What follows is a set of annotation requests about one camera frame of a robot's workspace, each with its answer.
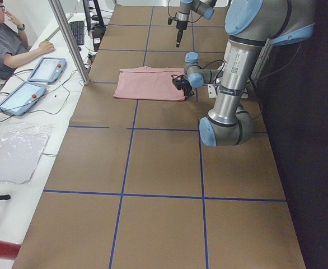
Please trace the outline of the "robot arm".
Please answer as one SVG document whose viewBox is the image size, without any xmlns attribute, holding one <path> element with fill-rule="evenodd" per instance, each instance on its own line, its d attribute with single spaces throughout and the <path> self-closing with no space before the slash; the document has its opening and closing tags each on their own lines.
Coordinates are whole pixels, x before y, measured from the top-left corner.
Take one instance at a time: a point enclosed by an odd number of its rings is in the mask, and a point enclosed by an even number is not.
<svg viewBox="0 0 328 269">
<path fill-rule="evenodd" d="M 205 145 L 239 145 L 250 139 L 252 119 L 240 100 L 262 48 L 267 40 L 288 45 L 310 38 L 315 11 L 316 1 L 232 1 L 224 24 L 229 50 L 223 69 L 204 69 L 197 53 L 186 54 L 184 73 L 191 87 L 212 84 L 217 92 L 214 107 L 199 123 Z"/>
<path fill-rule="evenodd" d="M 174 17 L 177 29 L 176 47 L 178 48 L 184 31 L 187 29 L 190 12 L 197 13 L 200 17 L 209 20 L 214 14 L 214 7 L 217 0 L 181 0 L 179 10 Z"/>
</svg>

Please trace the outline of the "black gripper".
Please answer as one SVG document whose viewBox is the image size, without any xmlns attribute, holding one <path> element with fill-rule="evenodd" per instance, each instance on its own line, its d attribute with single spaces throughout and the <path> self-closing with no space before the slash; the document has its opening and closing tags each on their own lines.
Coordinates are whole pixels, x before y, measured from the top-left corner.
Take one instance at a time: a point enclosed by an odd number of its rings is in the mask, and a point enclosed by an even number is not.
<svg viewBox="0 0 328 269">
<path fill-rule="evenodd" d="M 181 38 L 184 33 L 184 31 L 187 29 L 188 22 L 187 21 L 176 21 L 176 28 L 178 30 L 177 33 L 177 40 L 176 40 L 176 47 L 179 48 L 181 44 Z"/>
<path fill-rule="evenodd" d="M 189 83 L 182 83 L 182 90 L 186 99 L 194 96 L 193 88 Z"/>
</svg>

